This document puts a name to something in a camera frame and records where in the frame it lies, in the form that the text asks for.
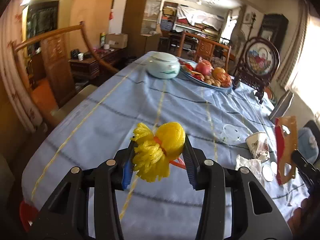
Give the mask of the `white tissue paper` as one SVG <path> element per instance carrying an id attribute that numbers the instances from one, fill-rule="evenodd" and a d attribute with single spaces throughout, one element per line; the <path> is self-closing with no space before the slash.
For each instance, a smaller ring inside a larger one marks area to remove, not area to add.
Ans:
<path id="1" fill-rule="evenodd" d="M 262 165 L 261 161 L 258 159 L 246 159 L 242 157 L 241 155 L 237 155 L 236 157 L 236 165 L 235 170 L 239 170 L 241 167 L 248 168 L 254 176 L 257 178 L 257 180 L 261 183 L 263 187 L 265 187 L 265 182 L 262 174 Z"/>

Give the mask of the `white paper cup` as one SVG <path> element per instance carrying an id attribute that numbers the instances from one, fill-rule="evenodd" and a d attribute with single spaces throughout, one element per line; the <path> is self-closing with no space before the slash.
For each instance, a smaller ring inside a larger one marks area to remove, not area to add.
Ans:
<path id="1" fill-rule="evenodd" d="M 246 144 L 254 159 L 260 160 L 262 163 L 270 158 L 270 150 L 268 146 L 268 137 L 265 132 L 256 132 L 246 138 Z"/>

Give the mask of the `yellow foam fruit net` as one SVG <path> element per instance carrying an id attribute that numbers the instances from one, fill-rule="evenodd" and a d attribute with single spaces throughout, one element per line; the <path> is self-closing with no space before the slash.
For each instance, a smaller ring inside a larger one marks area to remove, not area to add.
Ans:
<path id="1" fill-rule="evenodd" d="M 155 132 L 138 123 L 131 138 L 136 143 L 132 159 L 140 179 L 153 183 L 170 175 L 170 165 L 185 169 L 180 158 L 184 149 L 185 131 L 178 122 L 168 122 Z"/>

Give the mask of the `red plastic trash basket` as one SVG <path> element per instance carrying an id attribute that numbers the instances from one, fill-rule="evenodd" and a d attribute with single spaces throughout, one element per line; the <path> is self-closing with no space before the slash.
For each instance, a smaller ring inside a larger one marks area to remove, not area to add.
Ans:
<path id="1" fill-rule="evenodd" d="M 37 218 L 38 213 L 39 211 L 35 207 L 29 205 L 25 201 L 21 201 L 19 215 L 22 226 L 26 232 L 29 232 L 33 222 Z"/>

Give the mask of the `clear plastic lid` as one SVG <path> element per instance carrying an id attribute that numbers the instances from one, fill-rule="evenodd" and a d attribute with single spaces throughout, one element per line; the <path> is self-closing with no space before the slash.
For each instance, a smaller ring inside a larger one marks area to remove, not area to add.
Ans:
<path id="1" fill-rule="evenodd" d="M 231 124 L 225 124 L 222 128 L 220 139 L 225 143 L 240 141 L 241 140 L 240 128 Z"/>

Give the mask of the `pink floral door curtain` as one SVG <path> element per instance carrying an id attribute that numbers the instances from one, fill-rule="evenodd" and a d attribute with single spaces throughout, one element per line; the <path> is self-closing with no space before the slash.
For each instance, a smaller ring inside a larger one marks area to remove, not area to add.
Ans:
<path id="1" fill-rule="evenodd" d="M 43 118 L 32 102 L 24 81 L 28 81 L 17 67 L 12 53 L 11 42 L 21 40 L 22 8 L 20 0 L 11 0 L 1 15 L 1 78 L 9 101 L 20 123 L 29 133 L 34 133 Z"/>

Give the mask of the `orange fruit on plate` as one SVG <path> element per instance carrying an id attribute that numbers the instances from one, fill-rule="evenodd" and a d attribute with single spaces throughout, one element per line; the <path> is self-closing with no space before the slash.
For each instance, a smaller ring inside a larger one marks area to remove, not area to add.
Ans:
<path id="1" fill-rule="evenodd" d="M 212 77 L 216 80 L 224 80 L 226 77 L 226 72 L 223 68 L 215 67 L 212 71 Z"/>

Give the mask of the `dark wooden side cabinet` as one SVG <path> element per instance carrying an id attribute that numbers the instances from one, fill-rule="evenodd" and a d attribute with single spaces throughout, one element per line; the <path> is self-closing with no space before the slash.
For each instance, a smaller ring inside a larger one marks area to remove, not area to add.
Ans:
<path id="1" fill-rule="evenodd" d="M 98 53 L 98 55 L 105 63 L 120 70 L 126 61 L 127 49 L 109 49 L 106 52 Z M 113 72 L 99 63 L 93 56 L 83 59 L 82 61 L 70 59 L 69 65 L 72 76 L 75 79 L 95 80 L 102 78 L 105 80 L 114 75 Z"/>

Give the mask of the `round embroidered table screen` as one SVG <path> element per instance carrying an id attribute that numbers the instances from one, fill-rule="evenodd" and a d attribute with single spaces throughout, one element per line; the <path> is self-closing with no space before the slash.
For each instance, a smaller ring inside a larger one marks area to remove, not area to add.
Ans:
<path id="1" fill-rule="evenodd" d="M 265 88 L 271 83 L 280 65 L 277 48 L 261 37 L 252 37 L 246 41 L 233 79 L 233 89 L 244 83 L 255 89 L 259 103 L 263 103 Z"/>

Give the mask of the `red apple in net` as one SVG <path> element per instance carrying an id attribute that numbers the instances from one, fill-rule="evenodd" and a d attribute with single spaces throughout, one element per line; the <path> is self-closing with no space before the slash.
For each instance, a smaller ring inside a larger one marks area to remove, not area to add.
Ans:
<path id="1" fill-rule="evenodd" d="M 195 71 L 201 73 L 204 76 L 212 74 L 213 67 L 207 60 L 200 60 L 196 65 Z"/>

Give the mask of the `far wooden chair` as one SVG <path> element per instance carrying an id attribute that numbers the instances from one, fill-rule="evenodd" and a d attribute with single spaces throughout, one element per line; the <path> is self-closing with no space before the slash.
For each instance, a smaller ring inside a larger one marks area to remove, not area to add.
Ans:
<path id="1" fill-rule="evenodd" d="M 213 53 L 214 53 L 214 50 L 216 47 L 220 47 L 222 49 L 225 49 L 227 51 L 227 55 L 225 56 L 226 60 L 225 60 L 224 70 L 226 72 L 228 72 L 229 57 L 230 57 L 231 48 L 232 48 L 231 46 L 227 46 L 227 45 L 221 44 L 219 42 L 215 42 L 213 40 L 210 40 L 208 38 L 204 38 L 202 36 L 191 34 L 191 33 L 184 31 L 182 33 L 182 37 L 180 39 L 180 44 L 179 44 L 179 48 L 177 51 L 177 57 L 181 57 L 181 55 L 182 55 L 183 45 L 184 45 L 186 37 L 192 37 L 192 38 L 196 38 L 198 40 L 196 52 L 193 56 L 193 61 L 195 61 L 195 62 L 197 62 L 199 60 L 199 58 L 202 58 L 202 59 L 205 59 L 208 61 L 212 61 Z"/>

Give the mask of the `standing electric fan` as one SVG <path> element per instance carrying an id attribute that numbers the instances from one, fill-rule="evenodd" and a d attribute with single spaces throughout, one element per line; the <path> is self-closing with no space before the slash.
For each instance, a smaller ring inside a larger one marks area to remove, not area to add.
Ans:
<path id="1" fill-rule="evenodd" d="M 243 45 L 246 42 L 246 37 L 241 29 L 234 28 L 231 34 L 229 45 L 231 46 L 231 53 L 237 55 L 242 50 Z"/>

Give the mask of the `pale green ceramic lidded pot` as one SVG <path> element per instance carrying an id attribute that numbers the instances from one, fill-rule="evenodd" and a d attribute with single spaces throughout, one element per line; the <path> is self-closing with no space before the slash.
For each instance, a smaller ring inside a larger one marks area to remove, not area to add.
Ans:
<path id="1" fill-rule="evenodd" d="M 180 63 L 176 56 L 165 52 L 152 51 L 146 62 L 146 70 L 159 79 L 173 79 L 180 72 Z"/>

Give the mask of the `cardboard box on cabinet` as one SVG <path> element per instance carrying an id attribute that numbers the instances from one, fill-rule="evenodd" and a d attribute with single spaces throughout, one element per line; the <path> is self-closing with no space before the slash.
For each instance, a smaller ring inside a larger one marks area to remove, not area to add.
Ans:
<path id="1" fill-rule="evenodd" d="M 106 35 L 106 44 L 110 46 L 110 48 L 118 48 L 123 49 L 127 47 L 127 34 L 107 34 Z"/>

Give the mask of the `tall wooden wardrobe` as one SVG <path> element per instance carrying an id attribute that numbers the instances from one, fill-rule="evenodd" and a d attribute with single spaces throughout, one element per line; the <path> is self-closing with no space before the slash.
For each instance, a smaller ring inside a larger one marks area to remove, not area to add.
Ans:
<path id="1" fill-rule="evenodd" d="M 122 33 L 128 35 L 127 53 L 130 57 L 141 57 L 158 49 L 161 3 L 162 0 L 126 0 Z"/>

